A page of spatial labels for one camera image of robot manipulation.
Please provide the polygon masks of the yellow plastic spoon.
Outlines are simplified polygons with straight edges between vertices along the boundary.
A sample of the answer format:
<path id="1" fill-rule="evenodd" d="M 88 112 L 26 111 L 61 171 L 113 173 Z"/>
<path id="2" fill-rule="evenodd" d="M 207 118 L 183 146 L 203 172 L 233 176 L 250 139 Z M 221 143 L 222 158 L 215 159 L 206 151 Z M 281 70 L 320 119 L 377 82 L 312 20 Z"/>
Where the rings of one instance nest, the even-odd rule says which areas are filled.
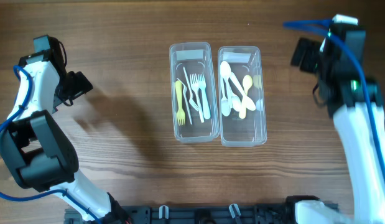
<path id="1" fill-rule="evenodd" d="M 239 111 L 239 117 L 244 119 L 246 117 L 246 110 L 255 110 L 253 100 L 248 96 L 248 90 L 253 85 L 253 79 L 250 75 L 246 75 L 243 78 L 243 99 L 241 102 L 241 109 Z"/>

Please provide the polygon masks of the white plastic spoon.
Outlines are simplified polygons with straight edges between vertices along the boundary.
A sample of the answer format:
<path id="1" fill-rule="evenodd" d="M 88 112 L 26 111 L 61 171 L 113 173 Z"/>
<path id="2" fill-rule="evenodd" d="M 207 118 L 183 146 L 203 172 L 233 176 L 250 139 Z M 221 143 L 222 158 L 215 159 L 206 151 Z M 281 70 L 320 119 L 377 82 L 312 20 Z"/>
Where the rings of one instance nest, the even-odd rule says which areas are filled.
<path id="1" fill-rule="evenodd" d="M 228 111 L 231 111 L 231 109 L 233 108 L 235 111 L 239 112 L 241 109 L 241 100 L 236 94 L 232 92 L 229 81 L 226 80 L 225 83 L 228 100 L 226 106 L 228 107 Z"/>
<path id="2" fill-rule="evenodd" d="M 253 85 L 253 79 L 250 75 L 246 75 L 243 78 L 242 84 L 240 84 L 239 80 L 236 78 L 236 75 L 232 72 L 230 75 L 230 79 L 233 82 L 234 86 L 238 89 L 238 91 L 242 94 L 242 104 L 251 111 L 256 109 L 255 102 L 248 96 L 247 91 Z"/>
<path id="3" fill-rule="evenodd" d="M 229 83 L 229 78 L 231 75 L 231 68 L 227 61 L 222 61 L 220 63 L 220 75 L 225 81 L 226 84 L 226 94 L 228 99 L 229 108 L 231 109 L 233 107 L 232 105 L 232 96 L 231 96 L 231 87 Z"/>

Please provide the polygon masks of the white spoon crossing yellow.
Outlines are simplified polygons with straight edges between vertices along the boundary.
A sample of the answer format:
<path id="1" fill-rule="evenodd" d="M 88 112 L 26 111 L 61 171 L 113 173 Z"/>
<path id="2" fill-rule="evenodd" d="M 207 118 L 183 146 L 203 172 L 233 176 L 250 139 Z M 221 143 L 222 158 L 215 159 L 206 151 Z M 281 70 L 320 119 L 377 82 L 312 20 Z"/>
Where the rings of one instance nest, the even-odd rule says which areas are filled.
<path id="1" fill-rule="evenodd" d="M 221 87 L 221 113 L 223 116 L 229 116 L 231 112 L 231 108 L 229 106 L 229 100 L 226 97 L 223 78 L 220 78 L 220 87 Z"/>

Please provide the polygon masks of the light blue plastic fork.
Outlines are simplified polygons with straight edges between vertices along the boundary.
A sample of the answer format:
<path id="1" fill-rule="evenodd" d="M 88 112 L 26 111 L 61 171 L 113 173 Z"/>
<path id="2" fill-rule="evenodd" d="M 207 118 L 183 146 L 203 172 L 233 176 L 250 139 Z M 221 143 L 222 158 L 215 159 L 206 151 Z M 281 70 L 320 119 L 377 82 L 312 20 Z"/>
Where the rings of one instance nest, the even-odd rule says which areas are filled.
<path id="1" fill-rule="evenodd" d="M 210 114 L 210 107 L 209 107 L 208 99 L 207 99 L 207 95 L 206 95 L 206 82 L 205 82 L 205 77 L 202 73 L 199 74 L 199 76 L 198 76 L 198 84 L 199 84 L 199 88 L 202 92 L 203 116 L 205 119 L 210 119 L 211 114 Z"/>

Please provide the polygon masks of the white plastic fork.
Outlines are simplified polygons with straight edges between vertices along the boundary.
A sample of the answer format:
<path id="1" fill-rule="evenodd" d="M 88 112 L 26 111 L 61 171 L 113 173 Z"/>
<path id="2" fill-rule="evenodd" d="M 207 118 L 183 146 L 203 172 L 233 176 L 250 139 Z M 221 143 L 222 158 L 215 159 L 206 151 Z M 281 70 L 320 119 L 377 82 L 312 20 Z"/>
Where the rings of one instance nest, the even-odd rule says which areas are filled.
<path id="1" fill-rule="evenodd" d="M 190 86 L 190 81 L 189 81 L 188 74 L 187 74 L 187 71 L 186 71 L 185 67 L 183 67 L 183 72 L 184 72 L 185 79 L 186 79 L 186 81 L 187 81 L 188 90 L 189 90 L 189 93 L 190 93 L 190 97 L 189 97 L 188 102 L 190 103 L 190 105 L 191 105 L 196 111 L 199 111 L 197 104 L 196 104 L 196 103 L 194 102 L 194 100 L 193 100 L 193 93 L 192 93 L 192 89 L 191 89 L 191 86 Z"/>
<path id="2" fill-rule="evenodd" d="M 178 82 L 180 82 L 182 84 L 182 91 L 183 91 L 183 97 L 184 97 L 184 100 L 185 100 L 185 104 L 186 104 L 186 108 L 187 108 L 187 114 L 188 114 L 188 118 L 189 118 L 189 122 L 190 124 L 192 125 L 192 117 L 191 117 L 191 113 L 190 113 L 190 108 L 189 108 L 189 105 L 188 105 L 188 101 L 187 101 L 187 86 L 179 79 L 177 78 Z"/>
<path id="3" fill-rule="evenodd" d="M 199 92 L 198 92 L 199 91 L 199 85 L 198 85 L 198 79 L 197 79 L 196 73 L 190 75 L 190 82 L 191 82 L 192 90 L 194 91 L 196 99 L 197 99 L 197 106 L 198 106 L 198 113 L 200 116 L 200 121 L 203 123 L 204 117 L 203 117 L 202 106 L 200 103 L 200 97 L 199 97 Z"/>

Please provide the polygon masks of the yellow plastic fork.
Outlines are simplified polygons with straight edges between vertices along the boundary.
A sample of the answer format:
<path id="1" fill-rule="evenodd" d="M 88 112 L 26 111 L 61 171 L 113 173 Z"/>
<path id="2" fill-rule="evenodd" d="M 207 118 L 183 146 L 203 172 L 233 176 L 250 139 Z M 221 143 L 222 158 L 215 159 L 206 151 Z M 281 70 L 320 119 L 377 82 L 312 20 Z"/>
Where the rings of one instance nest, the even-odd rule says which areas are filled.
<path id="1" fill-rule="evenodd" d="M 177 97 L 177 122 L 179 126 L 183 126 L 185 124 L 185 112 L 183 110 L 183 103 L 182 103 L 182 83 L 180 80 L 177 80 L 175 82 L 175 92 Z"/>

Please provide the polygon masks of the clear plastic container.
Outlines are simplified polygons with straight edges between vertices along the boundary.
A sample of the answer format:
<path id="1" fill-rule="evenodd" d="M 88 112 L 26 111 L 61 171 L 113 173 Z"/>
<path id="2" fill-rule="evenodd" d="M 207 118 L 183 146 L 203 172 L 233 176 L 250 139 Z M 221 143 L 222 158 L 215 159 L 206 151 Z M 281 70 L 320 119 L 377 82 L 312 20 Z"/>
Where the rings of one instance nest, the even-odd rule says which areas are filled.
<path id="1" fill-rule="evenodd" d="M 216 85 L 213 70 L 213 60 L 211 56 L 211 47 L 207 42 L 186 42 L 173 44 L 169 48 L 170 62 L 170 86 L 172 94 L 172 114 L 174 122 L 175 138 L 185 144 L 212 141 L 219 135 L 218 106 L 216 102 Z M 187 108 L 184 97 L 182 98 L 183 110 L 185 112 L 185 124 L 179 126 L 177 122 L 177 97 L 175 92 L 175 82 L 179 78 L 186 86 L 187 81 L 183 72 L 185 67 L 188 78 L 196 73 L 203 74 L 206 82 L 206 95 L 210 107 L 210 119 L 205 119 L 202 123 L 198 111 L 196 111 L 188 102 L 192 117 L 192 125 L 189 122 Z M 202 106 L 202 92 L 199 88 L 200 103 Z M 187 86 L 187 101 L 190 93 Z"/>
<path id="2" fill-rule="evenodd" d="M 243 78 L 250 75 L 253 85 L 248 96 L 255 102 L 254 111 L 246 110 L 246 117 L 241 119 L 239 112 L 231 109 L 229 116 L 221 113 L 220 63 L 227 61 L 231 73 L 242 84 Z M 242 94 L 229 78 L 231 90 L 242 102 Z M 264 101 L 264 81 L 262 74 L 261 52 L 255 46 L 223 46 L 218 51 L 218 93 L 220 94 L 220 135 L 221 143 L 227 147 L 253 147 L 264 144 L 267 140 L 266 109 Z"/>

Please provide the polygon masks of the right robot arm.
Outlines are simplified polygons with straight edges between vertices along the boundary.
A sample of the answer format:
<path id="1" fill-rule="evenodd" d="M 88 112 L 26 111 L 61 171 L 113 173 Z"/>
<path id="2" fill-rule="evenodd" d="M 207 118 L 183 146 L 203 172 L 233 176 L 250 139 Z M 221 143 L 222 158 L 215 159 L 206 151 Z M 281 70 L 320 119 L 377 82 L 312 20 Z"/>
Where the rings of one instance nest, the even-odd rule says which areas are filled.
<path id="1" fill-rule="evenodd" d="M 366 31 L 355 18 L 290 21 L 284 27 L 324 36 L 301 38 L 291 64 L 317 75 L 313 97 L 326 107 L 344 148 L 354 198 L 354 217 L 315 197 L 289 197 L 294 223 L 385 223 L 385 112 L 376 80 L 362 68 Z"/>

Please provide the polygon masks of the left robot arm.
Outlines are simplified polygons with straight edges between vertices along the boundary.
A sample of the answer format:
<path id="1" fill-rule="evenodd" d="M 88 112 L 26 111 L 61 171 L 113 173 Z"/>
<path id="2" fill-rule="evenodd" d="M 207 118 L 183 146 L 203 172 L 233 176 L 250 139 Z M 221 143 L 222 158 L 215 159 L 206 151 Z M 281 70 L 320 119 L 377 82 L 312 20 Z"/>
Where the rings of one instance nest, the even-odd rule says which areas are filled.
<path id="1" fill-rule="evenodd" d="M 68 72 L 61 41 L 49 35 L 34 39 L 35 52 L 13 67 L 20 82 L 14 107 L 0 124 L 0 156 L 14 180 L 37 195 L 0 197 L 15 202 L 56 195 L 90 223 L 132 223 L 130 215 L 80 170 L 75 148 L 52 115 L 72 106 L 93 85 L 81 72 Z"/>

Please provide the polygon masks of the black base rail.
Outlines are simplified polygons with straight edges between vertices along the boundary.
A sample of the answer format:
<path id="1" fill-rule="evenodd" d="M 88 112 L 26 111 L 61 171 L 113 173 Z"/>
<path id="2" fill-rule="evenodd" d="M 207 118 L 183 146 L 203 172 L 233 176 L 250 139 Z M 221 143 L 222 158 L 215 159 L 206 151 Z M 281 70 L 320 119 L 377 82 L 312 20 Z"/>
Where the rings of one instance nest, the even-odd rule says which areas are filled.
<path id="1" fill-rule="evenodd" d="M 196 224 L 196 223 L 295 223 L 291 209 L 281 203 L 219 207 L 125 206 L 129 215 L 125 223 Z"/>

